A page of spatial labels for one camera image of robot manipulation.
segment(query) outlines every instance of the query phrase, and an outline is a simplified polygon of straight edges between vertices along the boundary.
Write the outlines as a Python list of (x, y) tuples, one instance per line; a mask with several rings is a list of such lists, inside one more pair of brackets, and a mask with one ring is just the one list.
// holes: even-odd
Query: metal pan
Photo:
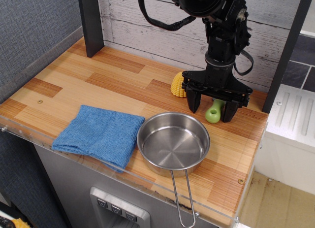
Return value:
[[(180, 222), (185, 228), (193, 227), (196, 220), (188, 174), (199, 167), (209, 151), (210, 137), (206, 128), (190, 115), (165, 112), (145, 121), (139, 129), (137, 144), (152, 171), (172, 177)], [(187, 180), (193, 216), (191, 226), (183, 224), (180, 214), (174, 179), (180, 176), (186, 176)]]

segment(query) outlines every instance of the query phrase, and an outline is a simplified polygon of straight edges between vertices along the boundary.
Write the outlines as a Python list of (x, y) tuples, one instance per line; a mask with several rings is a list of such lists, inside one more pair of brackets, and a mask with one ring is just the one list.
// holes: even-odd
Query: black cable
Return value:
[(168, 30), (168, 31), (177, 31), (182, 26), (187, 25), (196, 19), (196, 17), (189, 16), (189, 17), (187, 17), (187, 18), (185, 18), (179, 22), (168, 25), (168, 24), (165, 24), (159, 20), (152, 19), (148, 16), (147, 10), (146, 10), (145, 5), (144, 5), (144, 0), (138, 0), (138, 3), (139, 3), (140, 10), (141, 10), (144, 18), (148, 21), (149, 24), (160, 27), (160, 28)]
[(247, 51), (242, 50), (242, 51), (241, 51), (241, 54), (244, 55), (247, 59), (249, 59), (250, 62), (252, 63), (251, 68), (249, 68), (248, 70), (246, 70), (246, 71), (244, 71), (244, 72), (239, 72), (238, 69), (237, 69), (237, 67), (236, 67), (236, 63), (234, 63), (234, 68), (235, 68), (236, 72), (237, 72), (240, 76), (244, 76), (244, 75), (247, 75), (247, 74), (249, 74), (249, 73), (251, 72), (251, 70), (252, 70), (252, 68), (253, 68), (253, 66), (254, 66), (254, 59), (253, 59), (253, 57), (252, 57)]

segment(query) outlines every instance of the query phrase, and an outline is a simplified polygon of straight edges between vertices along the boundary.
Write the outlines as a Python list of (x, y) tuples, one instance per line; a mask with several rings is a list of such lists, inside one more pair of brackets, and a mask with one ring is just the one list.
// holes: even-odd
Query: green plastic object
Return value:
[(210, 107), (207, 111), (206, 111), (206, 120), (209, 123), (215, 124), (217, 123), (220, 118), (221, 118), (221, 110), (225, 105), (225, 101), (220, 100), (220, 99), (215, 99), (213, 101), (213, 105), (212, 107)]

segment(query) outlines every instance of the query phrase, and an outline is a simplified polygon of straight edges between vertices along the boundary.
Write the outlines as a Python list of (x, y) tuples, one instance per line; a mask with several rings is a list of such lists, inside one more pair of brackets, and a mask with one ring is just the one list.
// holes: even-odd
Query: yellow object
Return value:
[(16, 228), (30, 228), (28, 224), (23, 222), (21, 218), (12, 220)]
[(171, 92), (174, 96), (185, 98), (186, 92), (184, 89), (182, 89), (182, 82), (184, 81), (184, 77), (182, 76), (182, 73), (179, 72), (175, 75), (172, 85), (171, 85)]

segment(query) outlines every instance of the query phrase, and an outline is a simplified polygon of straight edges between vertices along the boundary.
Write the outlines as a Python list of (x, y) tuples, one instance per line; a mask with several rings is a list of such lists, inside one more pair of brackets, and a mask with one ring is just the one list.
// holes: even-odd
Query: gray panel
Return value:
[[(96, 187), (147, 211), (151, 216), (151, 228), (182, 228), (174, 204), (131, 188), (56, 152), (35, 147), (73, 227), (99, 227), (90, 199), (90, 189)], [(182, 211), (182, 218), (184, 223), (191, 222), (188, 212)], [(216, 226), (199, 218), (195, 228)]]

